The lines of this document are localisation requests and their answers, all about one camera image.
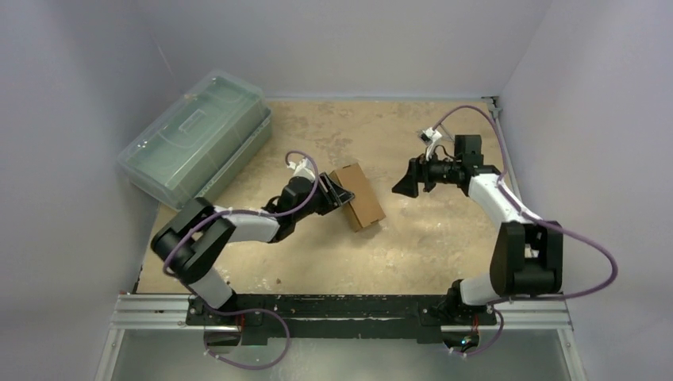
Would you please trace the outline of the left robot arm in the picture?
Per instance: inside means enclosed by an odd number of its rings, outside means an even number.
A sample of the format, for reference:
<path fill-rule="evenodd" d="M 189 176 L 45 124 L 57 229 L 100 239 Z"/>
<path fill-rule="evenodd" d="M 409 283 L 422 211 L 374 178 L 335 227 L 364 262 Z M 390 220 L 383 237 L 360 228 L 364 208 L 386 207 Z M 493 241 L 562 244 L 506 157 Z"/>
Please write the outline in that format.
<path fill-rule="evenodd" d="M 354 197 L 322 172 L 315 179 L 290 178 L 261 210 L 225 209 L 194 198 L 155 234 L 150 248 L 163 261 L 164 272 L 206 304 L 209 318 L 225 325 L 236 317 L 237 293 L 214 265 L 227 244 L 280 242 L 303 218 L 329 214 Z"/>

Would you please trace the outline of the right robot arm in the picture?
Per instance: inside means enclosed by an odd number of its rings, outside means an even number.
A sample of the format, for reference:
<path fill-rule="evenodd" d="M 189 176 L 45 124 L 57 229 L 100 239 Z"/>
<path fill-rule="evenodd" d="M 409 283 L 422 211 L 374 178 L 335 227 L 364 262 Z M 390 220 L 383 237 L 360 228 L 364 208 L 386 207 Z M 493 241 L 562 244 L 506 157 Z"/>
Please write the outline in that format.
<path fill-rule="evenodd" d="M 503 298 L 558 293 L 562 286 L 563 236 L 524 217 L 525 206 L 504 184 L 502 173 L 483 162 L 481 137 L 455 136 L 454 152 L 445 159 L 435 152 L 439 132 L 427 129 L 419 138 L 426 145 L 425 152 L 409 161 L 393 193 L 416 198 L 439 183 L 455 185 L 482 207 L 498 230 L 489 271 L 454 281 L 436 312 L 464 323 Z"/>

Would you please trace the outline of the brown cardboard box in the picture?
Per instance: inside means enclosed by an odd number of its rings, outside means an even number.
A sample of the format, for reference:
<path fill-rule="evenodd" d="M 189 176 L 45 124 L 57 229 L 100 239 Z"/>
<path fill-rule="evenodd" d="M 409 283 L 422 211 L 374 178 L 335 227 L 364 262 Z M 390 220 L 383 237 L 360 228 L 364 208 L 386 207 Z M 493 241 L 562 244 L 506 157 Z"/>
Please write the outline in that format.
<path fill-rule="evenodd" d="M 337 168 L 329 177 L 354 194 L 354 198 L 342 207 L 352 231 L 359 232 L 386 217 L 373 186 L 358 163 Z"/>

